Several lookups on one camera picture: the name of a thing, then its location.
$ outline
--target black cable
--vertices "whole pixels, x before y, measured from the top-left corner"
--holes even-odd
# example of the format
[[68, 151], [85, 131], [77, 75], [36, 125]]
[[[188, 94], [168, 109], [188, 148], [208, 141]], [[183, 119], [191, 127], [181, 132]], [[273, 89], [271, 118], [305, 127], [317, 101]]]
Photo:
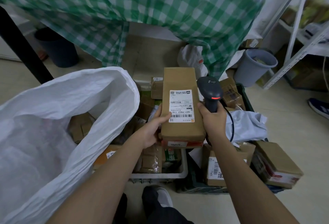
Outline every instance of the black cable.
[[232, 142], [233, 138], [234, 138], [234, 122], [233, 122], [233, 118], [232, 118], [231, 113], [225, 107], [224, 107], [224, 109], [226, 110], [226, 112], [228, 113], [228, 115], [230, 116], [231, 121], [232, 121], [232, 136], [231, 136], [231, 139], [230, 139], [230, 142]]

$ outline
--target black trash can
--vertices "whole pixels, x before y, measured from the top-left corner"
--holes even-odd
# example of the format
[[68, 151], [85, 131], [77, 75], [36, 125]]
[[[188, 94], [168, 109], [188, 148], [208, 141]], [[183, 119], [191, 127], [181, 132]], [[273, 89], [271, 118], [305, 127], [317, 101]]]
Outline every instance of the black trash can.
[[49, 27], [37, 30], [34, 37], [56, 66], [67, 68], [78, 63], [79, 57], [74, 44]]

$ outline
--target hand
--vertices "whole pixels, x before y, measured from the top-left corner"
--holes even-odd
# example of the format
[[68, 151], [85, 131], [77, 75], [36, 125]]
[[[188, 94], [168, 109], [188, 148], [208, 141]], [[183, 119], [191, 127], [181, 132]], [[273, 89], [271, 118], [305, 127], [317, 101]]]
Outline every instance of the hand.
[[219, 101], [217, 102], [216, 113], [210, 113], [202, 103], [198, 103], [198, 108], [202, 114], [207, 134], [226, 137], [226, 111], [223, 105]]
[[157, 112], [155, 112], [154, 117], [150, 122], [145, 124], [142, 128], [135, 132], [139, 135], [140, 140], [143, 142], [143, 149], [152, 146], [158, 140], [158, 127], [160, 124], [166, 122], [171, 118], [171, 112], [164, 117], [160, 117], [162, 111], [162, 104], [159, 105]]

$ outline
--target white plastic crate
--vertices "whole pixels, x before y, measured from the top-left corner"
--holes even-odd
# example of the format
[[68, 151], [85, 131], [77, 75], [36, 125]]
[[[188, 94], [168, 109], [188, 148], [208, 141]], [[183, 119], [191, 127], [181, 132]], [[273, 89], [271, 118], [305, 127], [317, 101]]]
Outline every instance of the white plastic crate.
[[179, 167], [179, 173], [154, 173], [154, 174], [131, 174], [130, 180], [133, 182], [170, 182], [175, 179], [182, 179], [187, 176], [187, 159], [186, 150], [181, 149], [182, 152], [182, 164]]

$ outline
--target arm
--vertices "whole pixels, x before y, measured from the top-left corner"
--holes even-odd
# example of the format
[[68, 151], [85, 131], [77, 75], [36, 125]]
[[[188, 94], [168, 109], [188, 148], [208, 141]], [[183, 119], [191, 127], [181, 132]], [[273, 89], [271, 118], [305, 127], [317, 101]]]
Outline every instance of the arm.
[[240, 222], [298, 223], [227, 139], [226, 111], [221, 103], [218, 102], [217, 113], [210, 113], [201, 103], [198, 107]]
[[159, 106], [151, 122], [136, 131], [108, 161], [57, 209], [47, 224], [109, 224], [134, 166], [144, 148], [156, 142], [159, 125], [171, 117], [159, 117]]

